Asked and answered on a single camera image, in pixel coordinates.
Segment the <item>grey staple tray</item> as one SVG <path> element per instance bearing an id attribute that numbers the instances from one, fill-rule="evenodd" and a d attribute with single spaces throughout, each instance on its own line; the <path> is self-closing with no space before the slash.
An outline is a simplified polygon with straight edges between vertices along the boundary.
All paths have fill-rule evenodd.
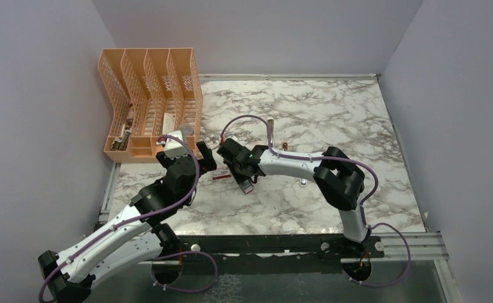
<path id="1" fill-rule="evenodd" d="M 238 183 L 238 185 L 244 194 L 248 194 L 248 193 L 252 192 L 254 189 L 253 184 L 249 179 L 246 179 L 246 180 Z"/>

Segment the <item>red staple box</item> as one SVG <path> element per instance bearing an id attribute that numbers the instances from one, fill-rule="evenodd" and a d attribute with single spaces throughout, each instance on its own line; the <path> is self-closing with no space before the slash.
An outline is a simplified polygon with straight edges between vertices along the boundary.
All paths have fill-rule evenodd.
<path id="1" fill-rule="evenodd" d="M 219 180 L 231 177 L 231 173 L 228 167 L 217 168 L 212 172 L 212 179 Z"/>

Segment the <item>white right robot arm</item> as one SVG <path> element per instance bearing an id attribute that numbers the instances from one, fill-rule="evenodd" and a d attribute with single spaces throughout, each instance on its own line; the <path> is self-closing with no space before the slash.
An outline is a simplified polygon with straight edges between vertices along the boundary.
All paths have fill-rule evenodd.
<path id="1" fill-rule="evenodd" d="M 258 177 L 269 175 L 314 182 L 327 203 L 339 211 L 343 224 L 343 250 L 352 257 L 367 250 L 370 232 L 359 208 L 365 175 L 340 149 L 331 146 L 324 153 L 296 153 L 256 145 L 250 150 L 228 138 L 218 147 L 217 153 L 238 184 L 251 185 Z"/>

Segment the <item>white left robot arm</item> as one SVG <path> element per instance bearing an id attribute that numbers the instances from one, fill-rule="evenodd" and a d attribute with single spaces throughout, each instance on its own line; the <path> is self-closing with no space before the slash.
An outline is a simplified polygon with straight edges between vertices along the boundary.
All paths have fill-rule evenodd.
<path id="1" fill-rule="evenodd" d="M 181 260 L 186 251 L 180 240 L 164 221 L 192 203 L 199 178 L 216 169 L 212 150 L 204 141 L 196 143 L 201 159 L 176 131 L 159 137 L 164 150 L 157 160 L 166 169 L 165 175 L 139 190 L 131 203 L 111 221 L 61 251 L 46 251 L 39 258 L 44 292 L 52 302 L 83 302 L 101 282 L 117 272 L 155 257 Z"/>

